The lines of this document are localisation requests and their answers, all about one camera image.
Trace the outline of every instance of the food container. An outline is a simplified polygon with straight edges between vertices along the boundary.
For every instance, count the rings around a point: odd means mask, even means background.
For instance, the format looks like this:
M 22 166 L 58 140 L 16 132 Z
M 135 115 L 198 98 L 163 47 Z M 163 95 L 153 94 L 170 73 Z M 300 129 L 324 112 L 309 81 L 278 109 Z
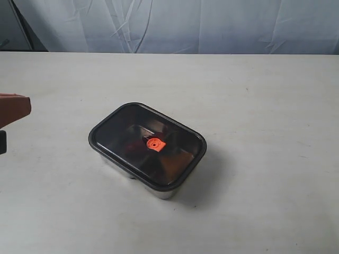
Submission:
M 90 132 L 104 160 L 155 196 L 173 196 L 206 152 L 202 135 L 141 103 L 122 105 Z

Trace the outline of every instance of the rectangular container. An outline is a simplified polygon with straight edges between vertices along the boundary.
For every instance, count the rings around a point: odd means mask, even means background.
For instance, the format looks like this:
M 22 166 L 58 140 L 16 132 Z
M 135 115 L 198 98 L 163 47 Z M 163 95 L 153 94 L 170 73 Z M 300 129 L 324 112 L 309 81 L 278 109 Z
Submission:
M 122 105 L 88 140 L 108 164 L 161 199 L 174 195 L 206 152 L 202 135 L 142 103 Z

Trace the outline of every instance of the black lid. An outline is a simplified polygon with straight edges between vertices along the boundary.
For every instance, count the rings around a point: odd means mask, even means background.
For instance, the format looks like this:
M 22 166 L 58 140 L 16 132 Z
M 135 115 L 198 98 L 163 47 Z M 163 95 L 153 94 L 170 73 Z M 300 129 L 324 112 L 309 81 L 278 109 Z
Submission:
M 157 191 L 180 186 L 206 152 L 200 134 L 141 103 L 122 105 L 88 139 L 92 148 Z

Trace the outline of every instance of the orange valve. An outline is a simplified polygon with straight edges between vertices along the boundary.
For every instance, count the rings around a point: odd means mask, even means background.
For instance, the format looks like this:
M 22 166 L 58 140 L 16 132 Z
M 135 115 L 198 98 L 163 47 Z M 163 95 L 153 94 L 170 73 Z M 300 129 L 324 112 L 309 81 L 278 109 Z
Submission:
M 160 152 L 165 147 L 166 143 L 161 141 L 158 138 L 152 138 L 152 139 L 147 141 L 146 145 L 149 149 Z

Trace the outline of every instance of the black object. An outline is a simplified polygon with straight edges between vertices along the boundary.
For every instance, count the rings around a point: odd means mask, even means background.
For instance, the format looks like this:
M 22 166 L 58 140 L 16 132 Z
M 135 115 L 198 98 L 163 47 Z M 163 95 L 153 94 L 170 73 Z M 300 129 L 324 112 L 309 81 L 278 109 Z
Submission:
M 202 135 L 141 103 L 115 110 L 90 132 L 91 147 L 151 189 L 178 188 L 206 152 Z M 160 147 L 153 149 L 154 143 Z
M 0 155 L 7 152 L 6 132 L 0 131 Z

